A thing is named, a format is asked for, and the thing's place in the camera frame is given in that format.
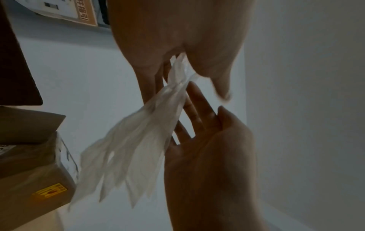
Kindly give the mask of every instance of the open cardboard box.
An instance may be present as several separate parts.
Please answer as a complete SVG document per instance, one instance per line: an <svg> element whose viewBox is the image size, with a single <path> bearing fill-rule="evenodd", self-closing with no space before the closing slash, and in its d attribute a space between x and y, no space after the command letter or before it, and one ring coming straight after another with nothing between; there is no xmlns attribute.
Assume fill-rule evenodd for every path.
<svg viewBox="0 0 365 231"><path fill-rule="evenodd" d="M78 169L56 132L64 115L1 106L43 101L1 1L0 25L0 231L10 231L69 203Z"/></svg>

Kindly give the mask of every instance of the white surface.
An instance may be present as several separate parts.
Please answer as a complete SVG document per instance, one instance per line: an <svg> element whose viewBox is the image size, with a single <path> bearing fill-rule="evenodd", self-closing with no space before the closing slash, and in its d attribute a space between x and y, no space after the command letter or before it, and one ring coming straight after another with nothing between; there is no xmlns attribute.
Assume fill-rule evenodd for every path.
<svg viewBox="0 0 365 231"><path fill-rule="evenodd" d="M88 145L105 135L121 118L142 106L132 68L123 58L110 34L98 34L62 27L28 23L12 18L13 28L44 100L42 110L65 114L59 132L75 160ZM57 41L40 40L39 33ZM219 100L211 84L200 79L198 85L217 109ZM244 62L241 53L232 71L233 100L227 105L246 121ZM186 115L182 122L187 124ZM101 204L97 193L80 202L71 213L62 210L67 231L171 230L163 188L163 171L151 200L145 197L132 210L124 186L114 190Z"/></svg>
<svg viewBox="0 0 365 231"><path fill-rule="evenodd" d="M318 231L365 230L364 7L260 0L245 42L262 198Z"/></svg>

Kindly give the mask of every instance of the yellow label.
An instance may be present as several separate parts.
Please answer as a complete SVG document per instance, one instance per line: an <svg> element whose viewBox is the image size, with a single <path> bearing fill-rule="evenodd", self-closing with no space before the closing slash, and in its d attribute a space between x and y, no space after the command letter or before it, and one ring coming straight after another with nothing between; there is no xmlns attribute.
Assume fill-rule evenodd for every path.
<svg viewBox="0 0 365 231"><path fill-rule="evenodd" d="M58 184L52 185L50 187L44 188L42 190L39 190L39 191L33 193L33 195L41 196L43 198L49 198L51 196L57 195L66 190L67 190L67 188L65 188L63 185L58 183Z"/></svg>

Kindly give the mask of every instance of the human hand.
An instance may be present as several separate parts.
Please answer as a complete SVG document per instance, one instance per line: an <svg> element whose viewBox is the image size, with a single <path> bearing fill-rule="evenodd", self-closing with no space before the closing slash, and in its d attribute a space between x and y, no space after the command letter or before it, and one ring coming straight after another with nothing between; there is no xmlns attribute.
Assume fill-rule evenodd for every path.
<svg viewBox="0 0 365 231"><path fill-rule="evenodd" d="M174 231L262 230L256 205L252 132L224 107L218 115L195 83L184 110L196 136L179 122L165 154L165 192Z"/></svg>
<svg viewBox="0 0 365 231"><path fill-rule="evenodd" d="M113 36L136 73L144 103L157 93L170 58L182 52L228 100L231 67L246 36L253 2L108 0Z"/></svg>

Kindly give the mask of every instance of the translucent plastic sheet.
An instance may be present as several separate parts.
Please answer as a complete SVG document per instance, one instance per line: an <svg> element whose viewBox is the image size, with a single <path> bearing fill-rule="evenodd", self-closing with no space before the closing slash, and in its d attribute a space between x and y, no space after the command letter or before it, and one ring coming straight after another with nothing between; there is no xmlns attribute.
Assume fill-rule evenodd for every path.
<svg viewBox="0 0 365 231"><path fill-rule="evenodd" d="M169 72L167 86L82 152L81 174L71 204L92 194L103 176L100 201L123 182L132 207L145 192L151 195L185 103L187 84L196 77L186 55L181 54Z"/></svg>

